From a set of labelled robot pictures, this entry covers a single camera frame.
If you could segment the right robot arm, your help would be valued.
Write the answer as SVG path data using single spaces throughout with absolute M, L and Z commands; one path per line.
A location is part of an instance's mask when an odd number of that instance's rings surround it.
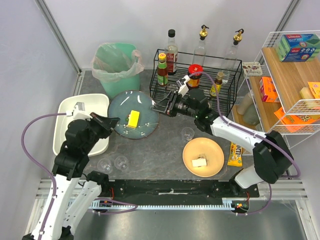
M 172 90 L 153 104 L 152 109 L 169 117 L 177 114 L 193 117 L 200 131 L 249 151 L 253 155 L 253 165 L 239 171 L 233 178 L 242 189 L 261 182 L 274 184 L 293 164 L 293 156 L 280 133 L 274 130 L 269 133 L 256 131 L 229 120 L 210 108 L 208 98 L 201 89 L 190 90 L 187 98 Z

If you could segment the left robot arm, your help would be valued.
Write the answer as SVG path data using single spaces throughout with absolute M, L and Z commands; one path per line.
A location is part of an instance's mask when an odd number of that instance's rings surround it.
M 24 240 L 72 240 L 76 229 L 91 203 L 110 189 L 107 174 L 92 171 L 88 174 L 80 194 L 69 205 L 72 193 L 78 185 L 89 153 L 100 139 L 108 138 L 118 117 L 104 117 L 94 112 L 65 113 L 73 117 L 65 132 L 65 141 L 54 159 L 48 175 L 51 178 L 49 196 L 35 229 L 23 236 Z

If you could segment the beige round plate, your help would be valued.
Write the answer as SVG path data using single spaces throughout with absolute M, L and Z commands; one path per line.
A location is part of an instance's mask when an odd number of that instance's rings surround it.
M 188 142 L 182 152 L 185 167 L 198 177 L 212 177 L 218 174 L 224 165 L 222 148 L 213 140 L 198 137 Z

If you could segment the dark vinegar bottle black cap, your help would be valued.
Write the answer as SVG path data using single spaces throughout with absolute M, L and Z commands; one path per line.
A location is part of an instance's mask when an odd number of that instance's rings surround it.
M 168 74 L 173 76 L 177 72 L 178 61 L 178 46 L 175 40 L 176 31 L 174 29 L 169 29 L 167 35 L 168 40 L 164 47 L 164 52 L 166 54 Z

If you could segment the glass oil bottle gold spout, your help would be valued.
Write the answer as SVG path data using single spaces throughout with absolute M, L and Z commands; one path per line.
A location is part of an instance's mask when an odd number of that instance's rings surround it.
M 192 58 L 192 64 L 197 64 L 200 66 L 204 65 L 205 57 L 206 57 L 206 37 L 208 36 L 208 26 L 203 24 L 201 26 L 201 31 L 199 32 L 199 42 L 197 46 L 194 49 L 193 52 L 193 58 Z

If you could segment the sauce bottle yellow cap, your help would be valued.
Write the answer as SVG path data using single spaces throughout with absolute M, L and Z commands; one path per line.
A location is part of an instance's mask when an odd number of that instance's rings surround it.
M 168 84 L 167 56 L 163 52 L 158 55 L 157 82 L 160 86 Z

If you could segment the chili sauce jar red lid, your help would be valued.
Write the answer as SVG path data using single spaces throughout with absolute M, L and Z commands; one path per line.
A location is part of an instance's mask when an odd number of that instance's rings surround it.
M 191 64 L 188 67 L 188 76 L 190 80 L 187 82 L 187 86 L 189 89 L 196 89 L 199 87 L 200 78 L 202 74 L 200 72 L 203 71 L 203 67 L 199 64 Z

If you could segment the small yellow label bottle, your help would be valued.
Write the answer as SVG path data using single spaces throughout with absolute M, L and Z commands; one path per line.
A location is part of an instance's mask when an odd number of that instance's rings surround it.
M 216 78 L 214 80 L 214 83 L 212 84 L 212 87 L 210 89 L 210 95 L 212 97 L 216 97 L 217 94 L 220 92 L 222 83 L 223 83 L 224 73 L 222 71 L 219 71 L 216 75 Z

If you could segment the blue ceramic plate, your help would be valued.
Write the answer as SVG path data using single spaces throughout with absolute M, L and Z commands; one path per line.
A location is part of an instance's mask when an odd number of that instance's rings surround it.
M 153 110 L 155 102 L 145 93 L 127 90 L 116 95 L 110 102 L 107 115 L 120 118 L 114 131 L 120 136 L 139 140 L 148 137 L 159 125 L 159 113 Z M 136 127 L 129 123 L 132 111 L 139 113 Z

